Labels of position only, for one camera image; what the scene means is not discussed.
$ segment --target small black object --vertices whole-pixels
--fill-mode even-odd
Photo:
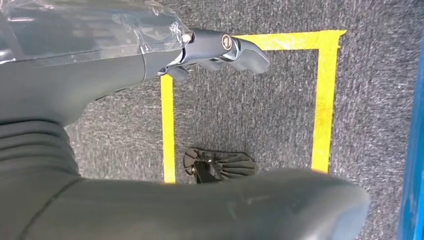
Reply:
[[[255,162],[239,152],[205,151],[189,148],[183,165],[188,175],[194,175],[197,184],[217,183],[255,174]]]

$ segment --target yellow tape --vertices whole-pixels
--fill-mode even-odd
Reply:
[[[239,35],[264,51],[319,50],[311,168],[328,172],[336,82],[337,49],[345,30]],[[175,182],[174,108],[172,78],[161,78],[163,172],[166,183]]]
[[[337,49],[345,33],[345,30],[324,30],[237,36],[262,50],[319,50],[311,168],[324,173],[328,172],[330,162]]]
[[[174,95],[173,79],[160,78],[162,101],[163,178],[165,183],[175,183]]]
[[[264,51],[278,50],[313,50],[323,48],[333,48],[333,39],[339,40],[340,36],[346,33],[345,30],[324,30],[311,32],[293,33],[270,33],[239,35],[236,38],[251,41]]]

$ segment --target robotic arm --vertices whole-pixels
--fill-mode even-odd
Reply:
[[[0,3],[0,238],[4,240],[349,240],[369,197],[310,170],[204,185],[79,175],[63,126],[102,96],[185,67],[270,62],[253,43],[185,29],[130,0]]]

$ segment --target blue object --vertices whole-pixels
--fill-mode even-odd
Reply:
[[[412,107],[398,240],[423,240],[424,227],[424,34]]]

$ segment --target plastic wrap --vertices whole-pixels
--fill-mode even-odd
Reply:
[[[58,65],[174,51],[187,44],[186,34],[176,13],[154,1],[0,1],[0,64]]]

